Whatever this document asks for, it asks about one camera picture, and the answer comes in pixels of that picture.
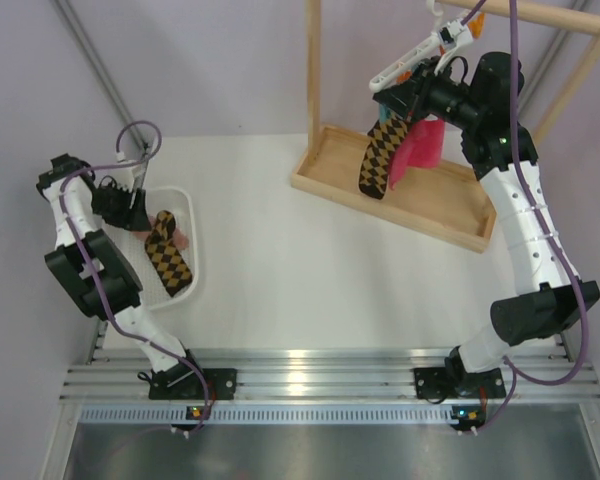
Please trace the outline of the magenta pink cloth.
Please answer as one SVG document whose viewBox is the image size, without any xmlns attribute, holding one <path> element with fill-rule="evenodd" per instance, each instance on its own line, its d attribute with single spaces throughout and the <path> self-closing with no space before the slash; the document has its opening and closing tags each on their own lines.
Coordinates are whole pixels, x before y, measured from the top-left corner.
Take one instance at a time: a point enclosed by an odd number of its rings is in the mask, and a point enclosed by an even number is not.
<svg viewBox="0 0 600 480">
<path fill-rule="evenodd" d="M 395 189 L 409 168 L 431 169 L 438 166 L 443 149 L 445 122 L 427 117 L 413 124 L 393 155 L 389 168 L 389 188 Z"/>
</svg>

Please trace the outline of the teal clothes clip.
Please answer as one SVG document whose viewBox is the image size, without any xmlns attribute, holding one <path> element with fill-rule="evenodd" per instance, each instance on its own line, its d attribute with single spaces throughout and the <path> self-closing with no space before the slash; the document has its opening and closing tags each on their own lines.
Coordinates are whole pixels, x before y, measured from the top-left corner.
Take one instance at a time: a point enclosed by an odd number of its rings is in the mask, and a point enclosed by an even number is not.
<svg viewBox="0 0 600 480">
<path fill-rule="evenodd" d="M 391 118 L 391 110 L 387 108 L 385 105 L 379 105 L 379 115 L 378 120 L 380 123 L 385 123 Z"/>
</svg>

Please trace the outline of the brown yellow argyle sock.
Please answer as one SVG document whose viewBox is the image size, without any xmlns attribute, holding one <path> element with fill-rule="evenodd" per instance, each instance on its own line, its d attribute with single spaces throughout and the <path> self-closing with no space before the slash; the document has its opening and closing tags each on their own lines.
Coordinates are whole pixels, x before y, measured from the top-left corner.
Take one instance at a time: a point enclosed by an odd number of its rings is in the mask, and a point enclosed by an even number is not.
<svg viewBox="0 0 600 480">
<path fill-rule="evenodd" d="M 168 210 L 161 210 L 144 241 L 145 253 L 171 298 L 186 289 L 194 279 L 180 248 L 176 245 L 176 227 L 174 214 Z"/>
<path fill-rule="evenodd" d="M 360 165 L 359 191 L 376 200 L 382 200 L 389 185 L 389 171 L 398 148 L 404 142 L 411 125 L 391 116 L 378 120 L 368 131 L 368 144 Z"/>
</svg>

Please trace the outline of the white plastic clip hanger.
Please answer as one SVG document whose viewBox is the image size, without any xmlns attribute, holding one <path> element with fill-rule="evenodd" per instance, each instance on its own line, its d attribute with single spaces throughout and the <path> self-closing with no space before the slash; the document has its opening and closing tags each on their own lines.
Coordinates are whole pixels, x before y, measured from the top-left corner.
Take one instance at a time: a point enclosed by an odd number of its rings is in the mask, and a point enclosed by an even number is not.
<svg viewBox="0 0 600 480">
<path fill-rule="evenodd" d="M 368 84 L 369 90 L 372 93 L 377 93 L 388 88 L 392 84 L 396 83 L 397 78 L 401 74 L 407 71 L 413 72 L 417 65 L 426 59 L 433 58 L 436 53 L 439 54 L 440 59 L 441 55 L 444 53 L 444 50 L 439 46 L 437 31 L 449 21 L 443 21 L 444 8 L 442 6 L 438 7 L 438 4 L 442 4 L 442 1 L 426 1 L 426 8 L 435 19 L 433 29 L 429 36 L 414 48 L 407 51 L 398 60 L 374 76 Z M 484 4 L 485 1 L 477 1 L 476 3 L 469 2 L 469 5 L 472 6 L 472 9 L 465 10 L 463 14 L 453 18 L 452 20 L 459 19 L 462 20 L 464 24 L 468 25 L 474 16 L 478 14 Z"/>
</svg>

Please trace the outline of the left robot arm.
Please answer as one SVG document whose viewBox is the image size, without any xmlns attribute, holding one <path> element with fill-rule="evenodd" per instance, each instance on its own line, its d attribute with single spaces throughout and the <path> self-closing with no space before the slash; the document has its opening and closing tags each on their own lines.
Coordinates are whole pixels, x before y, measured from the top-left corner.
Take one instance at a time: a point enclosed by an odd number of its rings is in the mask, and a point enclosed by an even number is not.
<svg viewBox="0 0 600 480">
<path fill-rule="evenodd" d="M 45 264 L 79 311 L 111 324 L 148 358 L 141 375 L 153 399 L 194 397 L 207 388 L 206 374 L 191 351 L 161 327 L 143 303 L 143 286 L 133 266 L 96 221 L 147 234 L 144 251 L 170 296 L 189 287 L 194 275 L 176 243 L 169 211 L 150 219 L 146 193 L 115 183 L 97 186 L 89 163 L 63 154 L 41 174 L 37 191 L 50 205 L 56 228 L 54 249 Z"/>
</svg>

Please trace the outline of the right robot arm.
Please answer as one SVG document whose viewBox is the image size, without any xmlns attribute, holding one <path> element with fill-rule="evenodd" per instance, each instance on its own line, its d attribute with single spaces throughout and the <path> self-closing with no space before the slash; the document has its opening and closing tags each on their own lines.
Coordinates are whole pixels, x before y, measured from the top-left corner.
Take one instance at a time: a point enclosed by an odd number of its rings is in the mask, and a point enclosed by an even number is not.
<svg viewBox="0 0 600 480">
<path fill-rule="evenodd" d="M 409 125 L 433 115 L 460 129 L 461 148 L 488 195 L 510 255 L 515 291 L 490 307 L 490 323 L 445 359 L 446 382 L 470 396 L 510 350 L 581 327 L 588 346 L 588 311 L 599 300 L 596 282 L 585 282 L 562 248 L 545 202 L 538 154 L 518 120 L 524 75 L 516 56 L 484 54 L 471 82 L 452 80 L 433 57 L 418 62 L 410 77 L 393 84 L 382 73 L 370 82 L 373 99 Z"/>
</svg>

